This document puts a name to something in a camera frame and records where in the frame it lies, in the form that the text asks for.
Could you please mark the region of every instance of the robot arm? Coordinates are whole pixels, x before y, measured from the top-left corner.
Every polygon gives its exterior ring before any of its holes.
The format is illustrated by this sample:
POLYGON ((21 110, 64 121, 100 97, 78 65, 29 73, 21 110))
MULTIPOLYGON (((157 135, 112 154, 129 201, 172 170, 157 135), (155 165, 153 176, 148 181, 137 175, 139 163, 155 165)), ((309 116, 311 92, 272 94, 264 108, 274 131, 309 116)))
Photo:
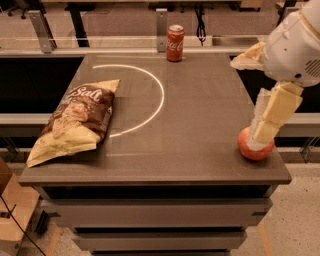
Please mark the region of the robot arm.
POLYGON ((234 58, 236 69, 258 69, 276 80, 271 91, 262 89, 246 141, 259 151, 274 139, 302 102, 304 87, 320 82, 320 1, 310 0, 291 13, 268 36, 234 58))

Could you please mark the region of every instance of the red soda can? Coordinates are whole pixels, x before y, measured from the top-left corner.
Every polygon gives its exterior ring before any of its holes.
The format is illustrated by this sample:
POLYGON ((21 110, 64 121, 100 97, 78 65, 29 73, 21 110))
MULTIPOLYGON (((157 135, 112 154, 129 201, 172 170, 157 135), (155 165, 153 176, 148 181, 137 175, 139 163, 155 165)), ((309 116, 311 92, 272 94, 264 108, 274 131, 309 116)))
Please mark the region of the red soda can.
POLYGON ((167 31, 167 60, 182 60, 184 29, 180 25, 172 25, 167 31))

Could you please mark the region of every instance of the red apple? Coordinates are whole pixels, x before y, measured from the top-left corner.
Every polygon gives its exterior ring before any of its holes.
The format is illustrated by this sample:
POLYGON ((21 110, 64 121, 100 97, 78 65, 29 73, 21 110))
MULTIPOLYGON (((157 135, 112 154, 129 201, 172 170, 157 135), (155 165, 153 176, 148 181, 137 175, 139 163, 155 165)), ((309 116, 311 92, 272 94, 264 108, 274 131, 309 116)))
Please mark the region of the red apple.
POLYGON ((260 161, 267 158, 272 152, 272 149, 274 148, 274 140, 270 141, 269 144, 261 150, 258 150, 258 151, 251 150, 247 145, 249 130, 250 130, 250 127, 246 127, 238 135, 239 151, 245 158, 248 158, 250 160, 260 161))

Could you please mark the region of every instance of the gray tabletop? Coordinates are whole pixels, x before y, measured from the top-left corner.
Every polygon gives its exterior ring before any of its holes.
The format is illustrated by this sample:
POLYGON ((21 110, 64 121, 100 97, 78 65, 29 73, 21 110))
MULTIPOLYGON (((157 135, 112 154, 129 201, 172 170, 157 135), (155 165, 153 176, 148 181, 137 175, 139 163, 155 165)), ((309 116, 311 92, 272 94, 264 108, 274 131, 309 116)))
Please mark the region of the gray tabletop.
POLYGON ((121 79, 107 138, 96 151, 26 168, 20 184, 286 184, 275 149, 252 162, 237 136, 253 104, 223 53, 87 55, 69 88, 121 79))

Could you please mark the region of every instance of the table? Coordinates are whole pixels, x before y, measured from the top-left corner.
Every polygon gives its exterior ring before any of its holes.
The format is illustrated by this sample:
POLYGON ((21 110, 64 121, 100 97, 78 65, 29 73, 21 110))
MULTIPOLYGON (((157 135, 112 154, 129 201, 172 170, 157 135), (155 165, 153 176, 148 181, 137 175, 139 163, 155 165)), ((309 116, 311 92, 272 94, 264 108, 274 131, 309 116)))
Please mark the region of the table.
POLYGON ((244 159, 253 104, 225 53, 88 54, 69 89, 121 79, 96 151, 26 168, 55 222, 93 255, 229 255, 291 181, 279 153, 244 159))

